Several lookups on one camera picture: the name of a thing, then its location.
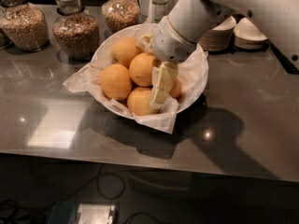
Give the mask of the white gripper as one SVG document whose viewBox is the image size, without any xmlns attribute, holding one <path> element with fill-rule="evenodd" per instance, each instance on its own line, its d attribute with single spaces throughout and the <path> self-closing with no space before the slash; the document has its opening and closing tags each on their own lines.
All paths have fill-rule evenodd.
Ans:
<svg viewBox="0 0 299 224">
<path fill-rule="evenodd" d="M 175 63 L 185 62 L 196 50 L 197 45 L 180 37 L 167 17 L 163 17 L 152 33 L 140 36 L 135 45 L 143 52 L 152 53 L 161 61 L 152 70 L 152 90 L 149 105 L 161 108 L 169 96 L 178 77 Z"/>
</svg>

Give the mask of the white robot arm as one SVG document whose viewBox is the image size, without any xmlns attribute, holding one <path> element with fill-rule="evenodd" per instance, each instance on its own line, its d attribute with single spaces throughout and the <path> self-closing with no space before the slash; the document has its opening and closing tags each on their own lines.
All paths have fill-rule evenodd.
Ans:
<svg viewBox="0 0 299 224">
<path fill-rule="evenodd" d="M 299 66 L 299 0 L 178 0 L 153 26 L 151 48 L 162 62 L 185 62 L 204 33 L 233 14 L 249 19 L 294 66 Z"/>
</svg>

